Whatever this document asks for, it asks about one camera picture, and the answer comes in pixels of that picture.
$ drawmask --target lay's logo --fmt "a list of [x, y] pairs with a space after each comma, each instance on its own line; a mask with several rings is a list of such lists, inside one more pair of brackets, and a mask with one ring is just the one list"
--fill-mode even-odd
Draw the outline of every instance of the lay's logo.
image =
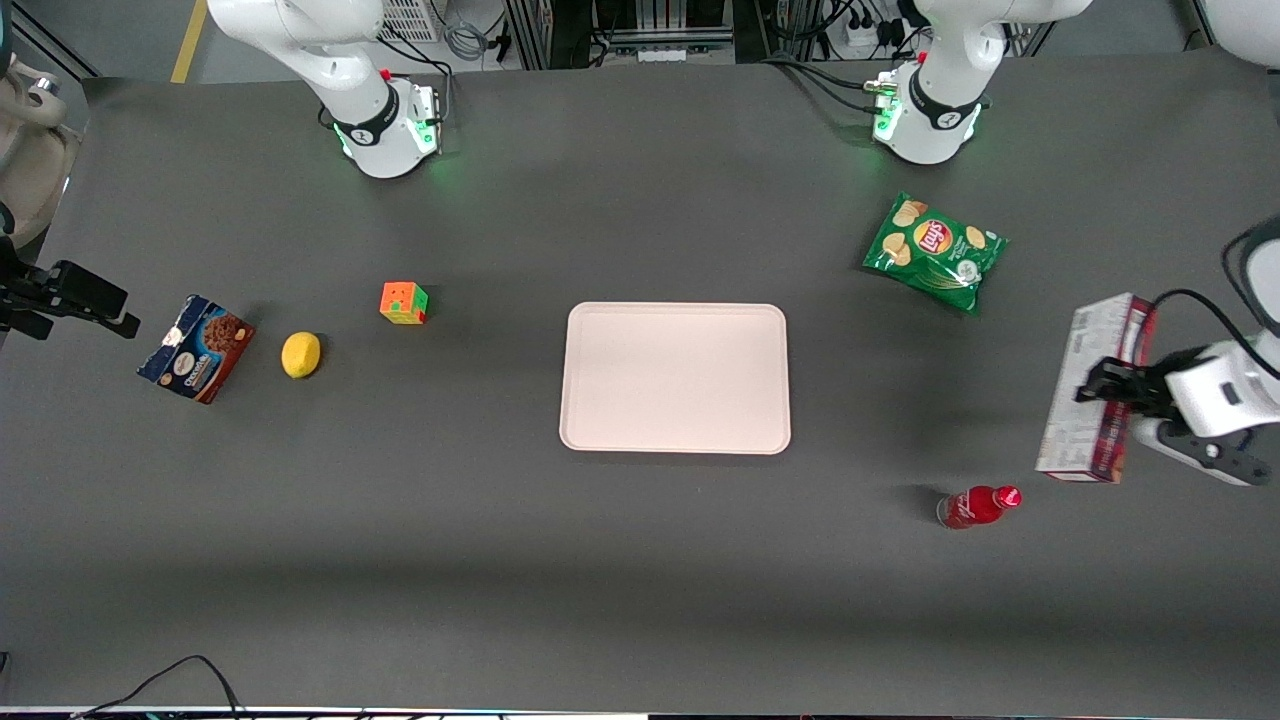
[[929, 220], [915, 228], [915, 245], [929, 255], [941, 255], [951, 249], [951, 231], [937, 220]]

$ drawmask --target plastic bottle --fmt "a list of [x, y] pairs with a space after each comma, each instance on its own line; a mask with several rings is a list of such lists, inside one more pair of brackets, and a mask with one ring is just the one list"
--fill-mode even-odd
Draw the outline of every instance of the plastic bottle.
[[942, 498], [938, 502], [938, 521], [952, 530], [964, 530], [995, 523], [1005, 510], [1018, 507], [1021, 502], [1023, 493], [1014, 486], [977, 486]]

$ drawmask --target white robotic arm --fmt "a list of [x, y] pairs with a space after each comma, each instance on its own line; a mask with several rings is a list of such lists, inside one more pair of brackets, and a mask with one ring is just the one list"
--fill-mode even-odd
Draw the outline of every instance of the white robotic arm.
[[1080, 14], [1093, 0], [916, 0], [933, 26], [928, 60], [881, 73], [868, 88], [887, 117], [873, 137], [911, 163], [951, 159], [973, 136], [980, 99], [1005, 56], [1001, 23], [1047, 23]]
[[334, 119], [343, 151], [369, 176], [402, 176], [435, 152], [435, 91], [380, 73], [357, 44], [378, 37], [381, 0], [209, 0], [228, 36], [296, 72]]
[[[1174, 352], [1151, 366], [1107, 357], [1089, 373], [1076, 400], [1115, 400], [1138, 414], [1134, 437], [1165, 455], [1231, 484], [1260, 486], [1271, 468], [1248, 455], [1263, 425], [1280, 423], [1280, 215], [1228, 246], [1240, 247], [1238, 268], [1225, 269], [1262, 332]], [[1174, 295], [1198, 293], [1171, 291]], [[1206, 305], [1206, 299], [1197, 297]], [[1247, 430], [1245, 439], [1230, 441]]]

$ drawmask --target chocolate cookie box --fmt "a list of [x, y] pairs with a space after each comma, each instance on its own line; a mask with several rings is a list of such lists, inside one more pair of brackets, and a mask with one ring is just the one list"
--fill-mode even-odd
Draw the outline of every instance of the chocolate cookie box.
[[253, 325], [198, 295], [187, 296], [160, 348], [138, 368], [152, 383], [205, 405], [214, 401], [248, 341]]

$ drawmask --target bottle cap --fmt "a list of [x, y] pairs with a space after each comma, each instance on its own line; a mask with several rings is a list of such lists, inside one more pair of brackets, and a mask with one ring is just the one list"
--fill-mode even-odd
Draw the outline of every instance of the bottle cap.
[[1014, 486], [996, 488], [996, 505], [1001, 507], [1018, 507], [1023, 503], [1023, 493]]

